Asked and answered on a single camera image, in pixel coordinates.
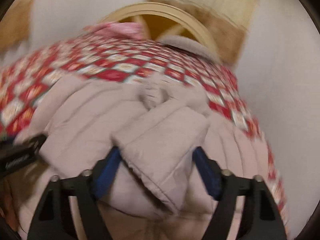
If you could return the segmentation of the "beige quilted puffer jacket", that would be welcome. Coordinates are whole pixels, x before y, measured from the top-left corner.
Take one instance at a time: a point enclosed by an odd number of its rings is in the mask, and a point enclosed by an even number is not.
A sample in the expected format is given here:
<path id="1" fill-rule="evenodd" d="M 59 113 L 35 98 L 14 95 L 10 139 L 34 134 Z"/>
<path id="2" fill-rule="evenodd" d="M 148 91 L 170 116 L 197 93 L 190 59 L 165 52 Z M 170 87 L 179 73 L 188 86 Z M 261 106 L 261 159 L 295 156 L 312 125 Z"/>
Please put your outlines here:
<path id="1" fill-rule="evenodd" d="M 45 134 L 39 163 L 20 173 L 14 189 L 27 235 L 53 176 L 77 177 L 105 159 L 111 148 L 122 161 L 97 201 L 112 239 L 203 239 L 217 207 L 192 159 L 201 147 L 237 177 L 263 177 L 269 191 L 267 142 L 254 143 L 208 106 L 204 89 L 185 87 L 161 74 L 141 84 L 62 77 L 45 94 L 22 143 Z M 244 197 L 236 200 L 231 232 L 236 239 Z M 69 197 L 78 239 L 87 239 L 75 197 Z"/>

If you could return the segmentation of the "red patchwork bear bedspread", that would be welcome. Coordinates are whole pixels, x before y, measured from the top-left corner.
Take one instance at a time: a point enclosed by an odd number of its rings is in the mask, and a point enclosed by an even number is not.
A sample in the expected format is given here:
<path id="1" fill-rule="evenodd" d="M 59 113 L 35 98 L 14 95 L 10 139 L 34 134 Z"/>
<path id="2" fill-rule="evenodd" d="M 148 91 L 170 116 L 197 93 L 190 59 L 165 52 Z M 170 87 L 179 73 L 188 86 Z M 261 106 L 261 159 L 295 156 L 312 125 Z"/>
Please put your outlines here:
<path id="1" fill-rule="evenodd" d="M 152 40 L 87 34 L 60 41 L 1 68 L 1 136 L 15 135 L 31 121 L 44 95 L 60 77 L 76 72 L 90 79 L 137 84 L 154 72 L 188 86 L 202 86 L 209 107 L 264 143 L 259 123 L 240 98 L 226 67 Z"/>

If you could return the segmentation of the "cream arched wooden headboard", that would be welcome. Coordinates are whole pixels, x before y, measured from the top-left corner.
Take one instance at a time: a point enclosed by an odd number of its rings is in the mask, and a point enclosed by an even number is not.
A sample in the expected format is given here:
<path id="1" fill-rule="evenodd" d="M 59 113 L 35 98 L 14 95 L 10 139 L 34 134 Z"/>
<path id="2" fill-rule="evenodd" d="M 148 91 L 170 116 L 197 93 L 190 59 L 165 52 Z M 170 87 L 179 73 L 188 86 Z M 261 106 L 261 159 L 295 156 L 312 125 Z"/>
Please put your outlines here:
<path id="1" fill-rule="evenodd" d="M 143 2 L 119 8 L 99 22 L 136 22 L 142 25 L 146 39 L 160 41 L 168 35 L 184 36 L 205 46 L 221 63 L 217 45 L 209 30 L 194 16 L 172 5 Z"/>

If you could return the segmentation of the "striped pillow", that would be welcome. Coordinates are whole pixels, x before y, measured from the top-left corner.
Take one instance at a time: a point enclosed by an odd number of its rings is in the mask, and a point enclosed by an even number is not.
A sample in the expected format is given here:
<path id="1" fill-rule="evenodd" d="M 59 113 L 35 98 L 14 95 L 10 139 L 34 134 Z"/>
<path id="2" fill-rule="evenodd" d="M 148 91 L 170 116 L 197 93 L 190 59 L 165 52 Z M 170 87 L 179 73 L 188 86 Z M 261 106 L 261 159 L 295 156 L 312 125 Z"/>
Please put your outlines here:
<path id="1" fill-rule="evenodd" d="M 194 41 L 190 38 L 178 36 L 178 35 L 165 35 L 159 39 L 164 45 L 178 48 L 195 55 L 201 56 L 215 63 L 221 63 L 221 60 L 217 52 L 210 51 L 206 46 Z"/>

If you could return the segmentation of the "right beige patterned curtain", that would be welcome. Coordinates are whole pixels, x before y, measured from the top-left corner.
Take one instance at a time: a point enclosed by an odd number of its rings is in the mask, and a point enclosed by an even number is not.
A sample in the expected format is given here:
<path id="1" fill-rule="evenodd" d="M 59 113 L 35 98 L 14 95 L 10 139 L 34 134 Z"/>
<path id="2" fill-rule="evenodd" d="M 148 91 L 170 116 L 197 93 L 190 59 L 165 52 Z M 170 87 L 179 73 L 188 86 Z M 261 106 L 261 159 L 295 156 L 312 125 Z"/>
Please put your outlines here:
<path id="1" fill-rule="evenodd" d="M 237 63 L 259 0 L 147 0 L 175 6 L 211 33 L 223 63 Z"/>

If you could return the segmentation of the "side wall beige curtain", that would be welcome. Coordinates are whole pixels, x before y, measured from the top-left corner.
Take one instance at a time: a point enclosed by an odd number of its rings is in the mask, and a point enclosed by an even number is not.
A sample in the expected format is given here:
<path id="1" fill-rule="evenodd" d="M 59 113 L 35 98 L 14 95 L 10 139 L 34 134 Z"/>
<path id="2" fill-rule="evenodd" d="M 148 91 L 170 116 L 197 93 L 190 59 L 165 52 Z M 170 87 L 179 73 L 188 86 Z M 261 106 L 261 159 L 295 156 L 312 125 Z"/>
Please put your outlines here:
<path id="1" fill-rule="evenodd" d="M 29 37 L 34 0 L 16 0 L 1 20 L 1 52 Z"/>

